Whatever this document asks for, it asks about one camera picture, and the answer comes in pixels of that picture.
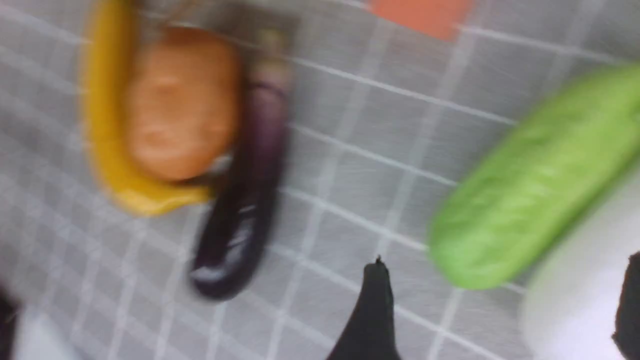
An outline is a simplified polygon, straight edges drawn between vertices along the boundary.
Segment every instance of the purple eggplant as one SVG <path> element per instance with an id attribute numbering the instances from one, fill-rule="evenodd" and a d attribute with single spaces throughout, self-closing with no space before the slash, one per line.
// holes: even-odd
<path id="1" fill-rule="evenodd" d="M 189 278 L 213 300 L 236 296 L 256 271 L 271 232 L 287 150 L 291 88 L 279 33 L 262 34 L 262 54 L 250 69 L 247 109 L 226 185 L 200 235 Z"/>

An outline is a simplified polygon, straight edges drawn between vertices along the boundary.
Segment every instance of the potato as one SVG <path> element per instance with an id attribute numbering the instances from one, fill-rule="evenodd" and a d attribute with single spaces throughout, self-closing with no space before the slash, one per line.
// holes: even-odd
<path id="1" fill-rule="evenodd" d="M 136 163 L 168 181 L 206 172 L 237 132 L 240 68 L 236 50 L 213 33 L 164 29 L 138 57 L 127 98 Z"/>

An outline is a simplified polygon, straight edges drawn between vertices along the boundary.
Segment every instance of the green cucumber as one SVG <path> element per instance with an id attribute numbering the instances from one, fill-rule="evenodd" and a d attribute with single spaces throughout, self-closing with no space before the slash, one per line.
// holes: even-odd
<path id="1" fill-rule="evenodd" d="M 514 278 L 635 158 L 639 115 L 637 65 L 547 100 L 444 202 L 429 232 L 435 265 L 468 289 Z"/>

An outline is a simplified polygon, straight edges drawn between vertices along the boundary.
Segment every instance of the white object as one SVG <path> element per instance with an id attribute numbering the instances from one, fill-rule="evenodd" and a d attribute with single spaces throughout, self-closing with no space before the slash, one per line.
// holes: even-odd
<path id="1" fill-rule="evenodd" d="M 624 360 L 611 339 L 628 259 L 640 251 L 640 169 L 557 246 L 520 313 L 541 360 Z"/>
<path id="2" fill-rule="evenodd" d="M 19 316 L 15 355 L 16 360 L 79 360 L 51 320 L 28 307 Z"/>

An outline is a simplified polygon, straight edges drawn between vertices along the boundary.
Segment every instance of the floor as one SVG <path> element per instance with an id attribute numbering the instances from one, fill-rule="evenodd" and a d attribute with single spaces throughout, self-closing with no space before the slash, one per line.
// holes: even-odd
<path id="1" fill-rule="evenodd" d="M 532 359 L 517 326 L 528 273 L 454 289 L 425 256 L 428 219 L 539 99 L 640 56 L 637 1 L 476 0 L 452 44 L 358 1 L 255 1 L 230 25 L 229 1 L 189 21 L 250 53 L 266 6 L 295 39 L 282 207 L 250 287 L 224 304 L 187 287 L 205 206 L 135 218 L 95 184 L 76 104 L 91 0 L 0 0 L 0 282 L 89 359 L 315 360 L 381 254 L 404 359 Z"/>

